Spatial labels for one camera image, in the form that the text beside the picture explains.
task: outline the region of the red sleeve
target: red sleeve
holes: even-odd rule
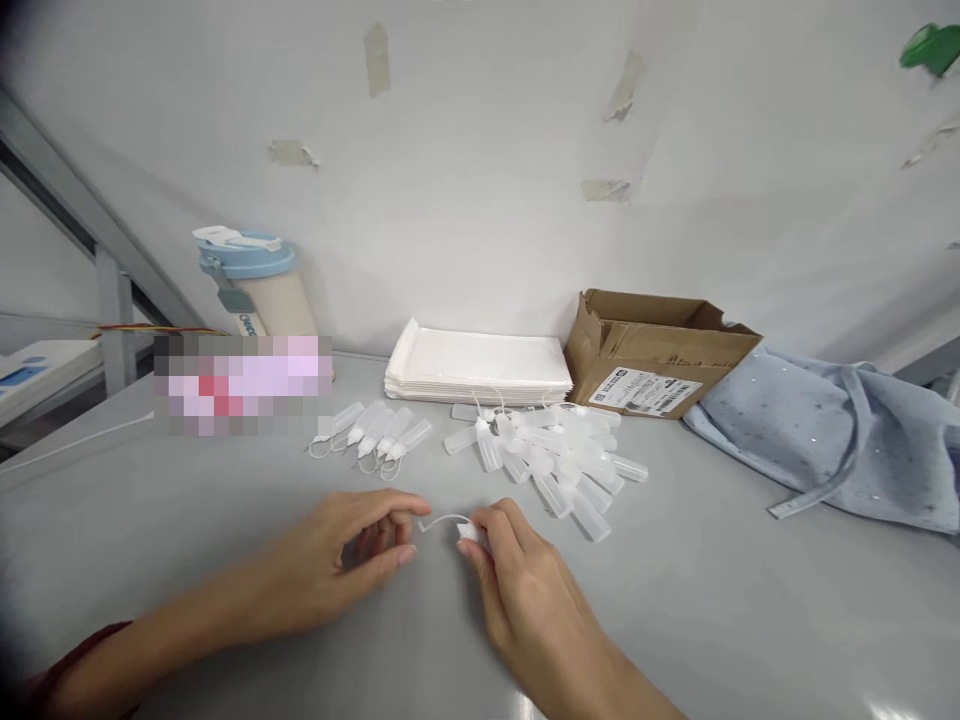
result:
[[[26,701],[26,707],[30,712],[30,717],[43,717],[44,708],[53,696],[63,676],[66,675],[74,665],[86,657],[97,645],[130,624],[130,622],[114,623],[113,625],[107,625],[103,630],[95,632],[67,653],[56,665],[34,680],[33,686],[27,693]],[[121,720],[132,718],[136,711],[136,707],[132,708],[123,715]]]

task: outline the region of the barcode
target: barcode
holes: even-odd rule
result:
[[[657,409],[658,409],[660,412],[663,412],[664,408],[666,408],[668,405],[670,405],[671,403],[673,403],[674,400],[676,400],[676,399],[677,399],[678,397],[680,397],[683,393],[685,393],[685,392],[687,391],[687,388],[689,388],[689,387],[690,387],[689,385],[681,385],[677,390],[675,390],[675,391],[672,392],[670,395],[668,395],[668,396],[667,396],[667,399],[664,400],[662,403],[660,403],[660,406],[659,406]]]

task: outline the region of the cardboard box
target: cardboard box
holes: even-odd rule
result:
[[[682,416],[761,336],[705,300],[587,290],[564,353],[570,400],[623,415]]]

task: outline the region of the scale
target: scale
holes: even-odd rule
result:
[[[0,427],[102,363],[96,340],[41,340],[0,359]]]

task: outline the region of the fingernail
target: fingernail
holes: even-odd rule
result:
[[[413,559],[417,556],[417,546],[416,545],[406,545],[403,550],[400,551],[400,567],[404,565],[409,565],[413,562]]]

